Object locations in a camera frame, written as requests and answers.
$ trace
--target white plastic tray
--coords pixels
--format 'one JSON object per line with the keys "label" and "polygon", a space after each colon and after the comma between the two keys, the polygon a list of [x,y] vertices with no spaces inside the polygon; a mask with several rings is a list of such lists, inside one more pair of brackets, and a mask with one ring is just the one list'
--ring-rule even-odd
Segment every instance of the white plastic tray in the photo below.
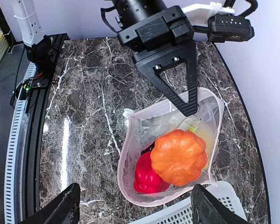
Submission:
{"label": "white plastic tray", "polygon": [[[247,220],[242,204],[233,187],[225,181],[218,181],[217,184],[217,187],[211,185],[206,189],[230,211]],[[130,224],[192,224],[191,209],[191,199],[187,198]]]}

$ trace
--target red toy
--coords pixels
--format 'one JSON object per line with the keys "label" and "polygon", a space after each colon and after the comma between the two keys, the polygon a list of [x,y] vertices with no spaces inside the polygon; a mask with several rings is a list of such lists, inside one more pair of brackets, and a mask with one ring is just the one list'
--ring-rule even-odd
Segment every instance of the red toy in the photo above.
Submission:
{"label": "red toy", "polygon": [[144,153],[138,160],[135,171],[134,188],[138,193],[152,194],[163,192],[169,187],[151,167],[151,152]]}

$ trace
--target clear plastic bag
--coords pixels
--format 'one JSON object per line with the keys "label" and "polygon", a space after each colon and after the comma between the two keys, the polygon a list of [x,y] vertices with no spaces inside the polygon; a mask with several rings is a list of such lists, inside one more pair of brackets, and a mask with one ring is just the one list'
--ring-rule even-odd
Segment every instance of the clear plastic bag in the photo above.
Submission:
{"label": "clear plastic bag", "polygon": [[[188,100],[187,92],[179,96],[185,101]],[[197,183],[216,185],[210,169],[217,152],[224,103],[210,90],[198,88],[198,104],[198,112],[190,117],[185,117],[167,99],[128,116],[129,128],[117,171],[120,191],[128,201],[142,207],[154,207],[176,199],[192,190]],[[175,129],[188,130],[190,126],[195,129],[194,133],[206,142],[208,164],[200,178],[183,187],[171,184],[166,191],[156,194],[137,193],[133,184],[136,163],[141,156],[141,152],[158,137]]]}

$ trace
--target marble countertop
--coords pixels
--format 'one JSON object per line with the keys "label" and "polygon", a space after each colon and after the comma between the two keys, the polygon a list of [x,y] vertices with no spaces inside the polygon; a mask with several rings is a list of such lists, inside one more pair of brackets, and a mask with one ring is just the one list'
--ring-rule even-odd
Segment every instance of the marble countertop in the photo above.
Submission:
{"label": "marble countertop", "polygon": [[[188,197],[155,208],[129,203],[117,185],[118,150],[125,136],[124,108],[144,109],[164,99],[137,72],[133,52],[114,38],[66,41],[52,82],[42,137],[40,203],[45,206],[72,182],[81,187],[80,224],[123,224]],[[217,50],[197,44],[199,86],[225,103],[216,180],[235,189],[248,221],[268,223],[261,162],[249,120]],[[164,78],[177,93],[186,91],[180,65]]]}

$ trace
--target red toy pepper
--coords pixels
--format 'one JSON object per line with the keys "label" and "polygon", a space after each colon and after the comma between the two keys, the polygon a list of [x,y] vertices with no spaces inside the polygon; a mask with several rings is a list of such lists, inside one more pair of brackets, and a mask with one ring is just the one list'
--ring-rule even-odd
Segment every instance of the red toy pepper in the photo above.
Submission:
{"label": "red toy pepper", "polygon": [[144,153],[136,165],[134,188],[138,193],[158,193],[169,187],[169,183],[164,182],[152,169],[150,154]]}

